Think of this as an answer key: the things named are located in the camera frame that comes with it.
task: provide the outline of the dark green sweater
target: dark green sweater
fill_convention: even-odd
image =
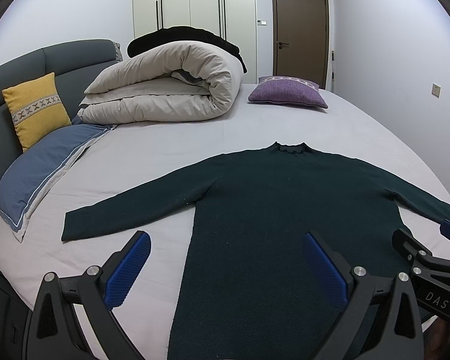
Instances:
[[[302,235],[318,231],[352,266],[393,277],[408,269],[391,244],[406,229],[394,200],[437,223],[450,220],[449,204],[383,169],[275,143],[68,212],[62,240],[142,226],[195,203],[168,358],[304,360],[337,310],[303,259]]]

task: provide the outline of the sweater collar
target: sweater collar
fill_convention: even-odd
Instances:
[[[313,150],[311,147],[309,147],[306,143],[301,143],[300,145],[282,145],[278,142],[275,142],[272,146],[269,147],[272,150],[278,150],[280,152],[288,152],[292,154],[301,154],[304,152],[312,153],[315,150]]]

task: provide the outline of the sweater sleeve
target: sweater sleeve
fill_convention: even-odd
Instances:
[[[402,180],[393,173],[373,166],[367,162],[360,162],[362,171],[373,182],[390,193],[390,197],[403,203],[417,214],[434,222],[450,221],[450,204],[442,202],[430,193],[421,190],[413,184]]]
[[[139,227],[199,200],[219,180],[224,156],[208,158],[65,215],[62,241]]]

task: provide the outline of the purple pillow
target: purple pillow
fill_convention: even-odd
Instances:
[[[315,105],[328,108],[318,89],[318,84],[295,77],[260,77],[258,86],[248,100],[252,103],[295,104],[306,107]]]

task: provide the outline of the white wardrobe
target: white wardrobe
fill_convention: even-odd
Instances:
[[[240,49],[247,73],[256,83],[257,21],[255,0],[133,0],[135,38],[161,28],[192,26],[222,37]]]

